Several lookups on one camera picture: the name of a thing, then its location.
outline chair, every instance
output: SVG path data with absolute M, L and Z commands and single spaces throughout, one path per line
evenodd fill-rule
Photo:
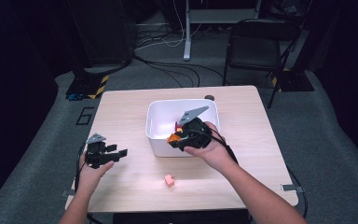
M 250 19 L 237 22 L 228 40 L 223 86 L 229 67 L 266 71 L 268 76 L 274 74 L 277 82 L 268 103 L 271 108 L 290 50 L 300 33 L 300 27 L 291 21 Z M 283 41 L 288 45 L 281 53 Z

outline black cushion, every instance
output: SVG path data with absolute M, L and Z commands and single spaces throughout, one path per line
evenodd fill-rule
M 230 65 L 254 69 L 281 68 L 281 50 L 278 41 L 249 37 L 235 37 L 230 46 Z

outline pink block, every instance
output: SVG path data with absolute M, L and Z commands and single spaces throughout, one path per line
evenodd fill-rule
M 172 175 L 166 175 L 164 177 L 164 179 L 165 179 L 165 183 L 167 183 L 169 188 L 172 187 L 175 184 L 175 182 L 172 179 Z

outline human hand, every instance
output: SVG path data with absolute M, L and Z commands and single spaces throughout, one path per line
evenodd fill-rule
M 113 164 L 114 162 L 110 161 L 98 169 L 91 168 L 85 163 L 85 154 L 83 153 L 79 160 L 79 167 L 81 170 L 77 192 L 80 191 L 81 194 L 91 196 L 100 183 L 103 175 L 113 167 Z
M 212 136 L 222 140 L 225 142 L 225 138 L 219 136 L 216 126 L 214 126 L 211 122 L 205 121 L 205 124 L 212 129 Z M 203 158 L 205 162 L 214 168 L 217 171 L 221 171 L 221 169 L 232 162 L 235 163 L 234 160 L 229 156 L 225 146 L 216 140 L 212 139 L 211 143 L 206 148 L 194 148 L 194 147 L 185 147 L 185 152 L 190 155 Z

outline table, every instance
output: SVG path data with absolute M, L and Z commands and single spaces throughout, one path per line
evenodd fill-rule
M 257 0 L 255 8 L 190 10 L 189 0 L 186 0 L 186 43 L 183 60 L 190 60 L 190 23 L 236 23 L 245 19 L 257 18 L 260 5 L 261 0 Z
M 292 181 L 257 89 L 230 86 L 105 92 L 89 136 L 105 136 L 107 145 L 117 144 L 117 150 L 127 148 L 128 156 L 104 175 L 91 197 L 89 212 L 245 208 L 228 181 L 202 159 L 156 157 L 145 134 L 147 109 L 152 102 L 202 99 L 208 94 L 215 98 L 220 133 L 240 166 L 296 205 L 296 193 L 281 189 L 281 184 Z M 167 187 L 165 175 L 173 176 L 173 187 Z

